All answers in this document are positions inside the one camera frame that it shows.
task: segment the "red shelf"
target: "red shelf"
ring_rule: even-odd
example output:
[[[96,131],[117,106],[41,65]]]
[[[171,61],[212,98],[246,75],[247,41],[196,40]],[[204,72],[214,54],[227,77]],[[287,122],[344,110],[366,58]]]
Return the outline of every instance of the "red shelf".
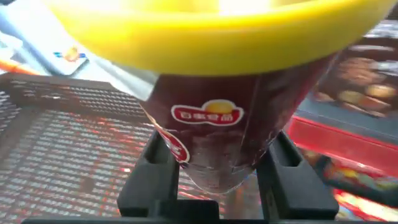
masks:
[[[293,116],[289,138],[302,149],[355,162],[365,169],[398,177],[398,146]]]

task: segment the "store shelf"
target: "store shelf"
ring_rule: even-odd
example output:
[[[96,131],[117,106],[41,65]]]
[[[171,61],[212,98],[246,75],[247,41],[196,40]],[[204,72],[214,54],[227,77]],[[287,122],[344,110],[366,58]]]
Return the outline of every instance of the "store shelf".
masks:
[[[396,127],[397,118],[373,118],[306,99],[292,118],[288,135],[300,148],[398,177]]]

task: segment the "snack package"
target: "snack package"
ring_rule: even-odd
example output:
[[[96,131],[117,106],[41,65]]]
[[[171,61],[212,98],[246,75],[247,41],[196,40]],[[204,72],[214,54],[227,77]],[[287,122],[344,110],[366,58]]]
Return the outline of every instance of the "snack package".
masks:
[[[372,189],[379,192],[398,190],[398,178],[355,162],[332,159],[325,169],[324,176],[326,180],[344,182],[362,189]]]
[[[340,205],[337,220],[365,220],[397,222],[398,209],[388,207],[365,198],[334,189],[333,194]]]

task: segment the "cup label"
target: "cup label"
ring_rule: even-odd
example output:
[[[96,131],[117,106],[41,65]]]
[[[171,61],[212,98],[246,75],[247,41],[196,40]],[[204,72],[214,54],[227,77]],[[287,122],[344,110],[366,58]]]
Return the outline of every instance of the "cup label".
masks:
[[[243,109],[229,100],[210,100],[201,108],[186,105],[172,107],[173,118],[185,124],[231,126],[237,124],[243,114]]]
[[[189,152],[180,140],[178,140],[171,133],[169,133],[161,128],[156,127],[156,130],[163,137],[167,147],[169,147],[170,151],[174,155],[174,158],[177,162],[182,163],[182,162],[189,161],[189,159],[190,159]]]

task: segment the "yellow lid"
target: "yellow lid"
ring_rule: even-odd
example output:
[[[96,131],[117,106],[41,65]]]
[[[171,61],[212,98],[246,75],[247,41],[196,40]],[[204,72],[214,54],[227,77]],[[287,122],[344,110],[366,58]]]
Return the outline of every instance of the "yellow lid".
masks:
[[[45,0],[67,31],[122,65],[181,75],[287,68],[353,43],[396,0]]]

